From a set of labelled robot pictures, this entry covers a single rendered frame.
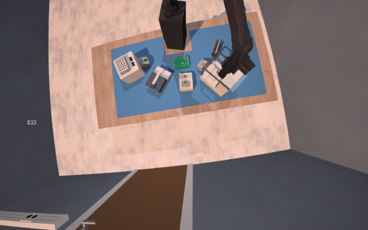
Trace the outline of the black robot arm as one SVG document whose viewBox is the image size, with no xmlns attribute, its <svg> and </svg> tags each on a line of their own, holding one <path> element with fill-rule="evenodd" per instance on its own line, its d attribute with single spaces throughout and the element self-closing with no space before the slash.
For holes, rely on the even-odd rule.
<svg viewBox="0 0 368 230">
<path fill-rule="evenodd" d="M 165 3 L 162 5 L 162 10 L 166 18 L 183 13 L 183 9 L 179 1 L 164 1 Z M 224 67 L 217 74 L 221 79 L 224 79 L 229 72 L 232 73 L 237 66 L 244 75 L 249 73 L 251 69 L 255 67 L 255 64 L 247 54 L 253 49 L 253 39 L 250 37 L 250 31 L 247 25 L 244 2 L 243 0 L 223 1 L 231 30 L 233 54 L 226 60 L 223 65 Z M 229 62 L 236 66 L 230 65 Z"/>
</svg>

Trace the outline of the green tube rack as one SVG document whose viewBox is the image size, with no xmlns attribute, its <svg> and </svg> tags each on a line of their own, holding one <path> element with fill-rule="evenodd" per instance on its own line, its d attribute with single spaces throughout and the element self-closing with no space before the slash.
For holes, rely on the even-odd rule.
<svg viewBox="0 0 368 230">
<path fill-rule="evenodd" d="M 183 61 L 183 63 L 182 63 L 182 61 Z M 183 57 L 175 58 L 174 59 L 174 67 L 175 67 L 175 69 L 189 67 L 188 56 L 185 57 L 185 59 Z"/>
</svg>

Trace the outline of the blue bench mat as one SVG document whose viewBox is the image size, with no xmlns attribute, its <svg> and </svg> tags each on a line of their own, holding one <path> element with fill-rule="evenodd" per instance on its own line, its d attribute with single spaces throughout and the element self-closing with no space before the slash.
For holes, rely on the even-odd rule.
<svg viewBox="0 0 368 230">
<path fill-rule="evenodd" d="M 246 79 L 234 92 L 229 90 L 222 96 L 219 96 L 200 79 L 202 72 L 197 69 L 197 65 L 202 59 L 209 61 L 213 57 L 211 53 L 216 40 L 223 42 L 220 52 L 226 57 L 231 57 L 233 50 L 229 24 L 189 31 L 192 50 L 177 54 L 165 55 L 163 36 L 111 49 L 117 117 L 124 118 L 180 107 L 267 94 L 250 21 L 247 21 L 247 24 L 254 44 L 248 55 L 255 67 L 246 74 Z M 120 79 L 113 61 L 130 51 L 138 58 L 147 57 L 151 66 L 144 70 L 146 74 L 144 77 L 128 84 Z M 175 69 L 174 59 L 182 58 L 183 56 L 188 56 L 189 67 Z M 158 66 L 172 73 L 162 94 L 145 85 L 152 71 L 155 72 Z M 193 91 L 180 91 L 179 73 L 192 73 Z"/>
</svg>

